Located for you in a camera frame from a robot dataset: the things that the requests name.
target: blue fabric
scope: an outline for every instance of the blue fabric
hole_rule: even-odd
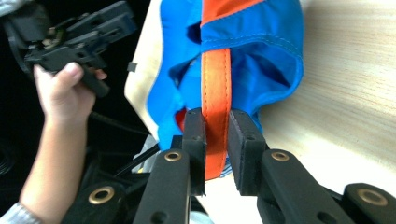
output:
[[[163,63],[148,98],[162,150],[181,134],[177,111],[201,106],[202,52],[231,49],[232,108],[249,113],[260,130],[260,107],[290,96],[303,77],[299,1],[267,0],[200,29],[201,8],[198,0],[162,2]]]

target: person's arm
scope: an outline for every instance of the person's arm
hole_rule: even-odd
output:
[[[97,72],[98,78],[106,74]],[[20,196],[20,204],[44,223],[60,223],[75,200],[81,177],[87,120],[95,96],[79,81],[76,63],[56,76],[35,67],[45,123],[39,150]]]

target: stitching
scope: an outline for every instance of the stitching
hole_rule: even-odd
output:
[[[206,54],[204,53],[204,88],[205,88],[205,92],[204,92],[204,100],[205,100],[205,119],[207,120],[207,70],[206,70],[206,68],[207,68],[207,65],[206,65],[206,63],[207,63],[207,56],[206,56]]]
[[[286,49],[287,51],[289,51],[289,52],[290,52],[291,54],[293,54],[294,56],[299,57],[299,58],[302,58],[301,55],[300,55],[299,53],[296,53],[294,49],[290,49],[289,47],[287,47],[287,46],[285,46],[285,45],[278,44],[278,43],[275,43],[275,42],[273,42],[273,41],[267,40],[267,39],[264,38],[264,37],[257,37],[257,38],[264,40],[266,43],[273,44],[273,45],[279,46],[279,47],[283,47],[284,49]],[[210,46],[210,48],[213,49],[213,48],[226,47],[226,46],[229,46],[229,43],[223,43],[223,44],[219,44],[219,45],[213,45],[213,46]]]
[[[295,47],[288,39],[282,38],[279,35],[274,35],[274,34],[269,34],[269,33],[257,33],[257,34],[252,34],[252,35],[240,35],[238,37],[229,37],[229,38],[217,38],[217,39],[207,39],[202,41],[202,43],[207,43],[207,42],[216,42],[216,41],[220,41],[220,40],[235,40],[235,39],[240,39],[240,38],[245,38],[245,37],[253,37],[255,35],[269,35],[269,36],[273,36],[277,39],[283,40],[286,43],[292,45],[294,48],[298,49],[297,47]]]
[[[227,130],[228,130],[228,119],[227,119],[227,115],[228,115],[228,108],[229,108],[229,103],[230,103],[230,101],[228,100],[228,97],[229,97],[229,95],[228,95],[228,86],[229,86],[229,73],[228,73],[228,55],[227,55],[227,52],[228,52],[228,50],[227,49],[224,49],[223,50],[224,51],[224,75],[225,75],[225,99],[226,99],[226,102],[225,102],[225,109],[224,109],[224,126],[223,126],[223,151],[222,151],[222,160],[221,160],[221,164],[220,164],[220,169],[221,169],[221,165],[222,164],[224,164],[224,162],[225,162],[225,156],[224,156],[224,154],[225,154],[225,152],[227,151],[227,138],[228,138],[228,134],[227,134]]]

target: finger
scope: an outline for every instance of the finger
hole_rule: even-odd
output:
[[[44,68],[41,67],[40,65],[35,64],[34,77],[35,77],[35,84],[40,89],[41,87],[48,86],[50,84],[50,81],[53,78],[53,74],[44,70]]]
[[[102,70],[98,69],[95,71],[96,78],[99,80],[103,80],[107,78],[107,74]]]
[[[53,78],[54,94],[64,94],[70,91],[83,76],[82,68],[77,63],[67,64],[63,70]]]

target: light wood panel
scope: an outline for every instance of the light wood panel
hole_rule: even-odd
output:
[[[328,188],[365,182],[396,195],[396,2],[302,3],[304,80],[262,109],[264,136]]]

